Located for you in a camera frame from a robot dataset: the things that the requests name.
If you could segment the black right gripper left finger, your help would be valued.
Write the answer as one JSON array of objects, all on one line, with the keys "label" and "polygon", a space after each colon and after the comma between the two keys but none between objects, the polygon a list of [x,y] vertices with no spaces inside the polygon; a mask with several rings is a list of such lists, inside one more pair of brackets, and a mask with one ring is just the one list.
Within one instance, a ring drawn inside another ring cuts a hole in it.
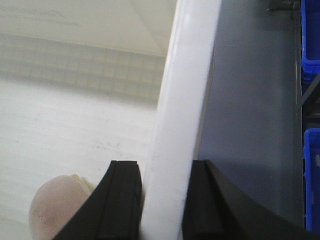
[{"label": "black right gripper left finger", "polygon": [[93,193],[55,239],[137,240],[141,201],[138,163],[113,160]]}]

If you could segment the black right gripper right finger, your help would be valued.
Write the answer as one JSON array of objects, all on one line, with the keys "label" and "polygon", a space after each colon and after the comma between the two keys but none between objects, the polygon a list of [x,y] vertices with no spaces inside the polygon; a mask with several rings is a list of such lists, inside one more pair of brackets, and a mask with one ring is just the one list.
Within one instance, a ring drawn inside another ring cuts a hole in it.
[{"label": "black right gripper right finger", "polygon": [[184,240],[318,240],[259,204],[210,160],[194,160],[182,218]]}]

